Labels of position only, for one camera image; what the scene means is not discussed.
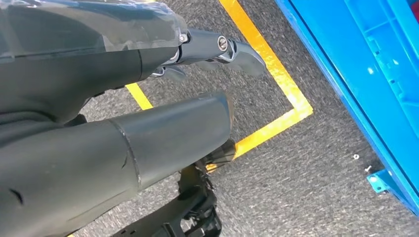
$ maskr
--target blue plastic tab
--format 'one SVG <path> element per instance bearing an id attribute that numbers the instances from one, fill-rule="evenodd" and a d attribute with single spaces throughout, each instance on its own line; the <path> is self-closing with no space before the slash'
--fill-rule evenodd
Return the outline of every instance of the blue plastic tab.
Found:
<path id="1" fill-rule="evenodd" d="M 387 173 L 387 170 L 381 170 L 377 173 L 368 175 L 367 180 L 371 184 L 371 187 L 374 189 L 376 193 L 381 193 L 388 190 L 387 184 L 381 179 L 383 173 Z"/>

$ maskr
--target protective plastic film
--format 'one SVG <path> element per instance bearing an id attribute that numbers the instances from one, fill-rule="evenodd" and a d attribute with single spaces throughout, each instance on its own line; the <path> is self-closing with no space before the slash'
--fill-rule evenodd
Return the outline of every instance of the protective plastic film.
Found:
<path id="1" fill-rule="evenodd" d="M 0 63 L 177 47 L 183 18 L 149 0 L 0 0 Z"/>

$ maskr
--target yellow floor marking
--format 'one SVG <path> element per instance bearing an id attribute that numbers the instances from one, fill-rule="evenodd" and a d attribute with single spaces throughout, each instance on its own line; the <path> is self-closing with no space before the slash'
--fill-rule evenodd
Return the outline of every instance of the yellow floor marking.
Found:
<path id="1" fill-rule="evenodd" d="M 239 141 L 236 144 L 237 151 L 234 156 L 234 159 L 236 159 L 308 117 L 313 113 L 313 108 L 237 0 L 219 0 L 219 2 L 230 15 L 231 19 L 237 25 L 249 44 L 263 58 L 269 73 L 294 107 L 281 117 Z M 136 83 L 127 85 L 126 87 L 141 109 L 146 110 L 153 107 Z M 216 166 L 212 165 L 209 169 L 214 169 L 215 167 Z"/>
<path id="2" fill-rule="evenodd" d="M 296 110 L 312 110 L 307 99 L 269 47 L 262 34 L 236 0 L 219 0 L 249 44 L 259 53 L 266 68 Z"/>
<path id="3" fill-rule="evenodd" d="M 135 101 L 138 103 L 142 110 L 151 109 L 153 105 L 144 95 L 144 92 L 140 89 L 137 83 L 132 83 L 125 86 L 131 95 L 134 97 Z"/>

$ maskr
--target blue plastic bin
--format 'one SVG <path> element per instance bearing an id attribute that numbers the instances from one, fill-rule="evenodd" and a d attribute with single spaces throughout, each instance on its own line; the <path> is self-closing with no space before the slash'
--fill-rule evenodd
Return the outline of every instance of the blue plastic bin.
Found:
<path id="1" fill-rule="evenodd" d="M 276 0 L 386 170 L 368 176 L 419 213 L 419 24 L 409 0 Z"/>

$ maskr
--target small screw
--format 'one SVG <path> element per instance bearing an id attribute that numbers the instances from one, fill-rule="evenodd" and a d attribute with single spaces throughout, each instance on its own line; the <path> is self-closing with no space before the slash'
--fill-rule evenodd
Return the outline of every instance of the small screw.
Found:
<path id="1" fill-rule="evenodd" d="M 188 36 L 186 34 L 180 34 L 180 42 L 185 43 L 188 41 Z"/>
<path id="2" fill-rule="evenodd" d="M 366 169 L 364 169 L 364 170 L 365 170 L 365 172 L 369 172 L 371 168 L 372 168 L 372 166 L 368 166 L 368 168 L 366 168 Z"/>
<path id="3" fill-rule="evenodd" d="M 224 36 L 220 36 L 220 37 L 218 37 L 218 48 L 221 50 L 221 51 L 226 51 L 227 50 L 227 47 L 228 47 L 228 42 L 227 42 L 227 39 L 224 37 Z"/>

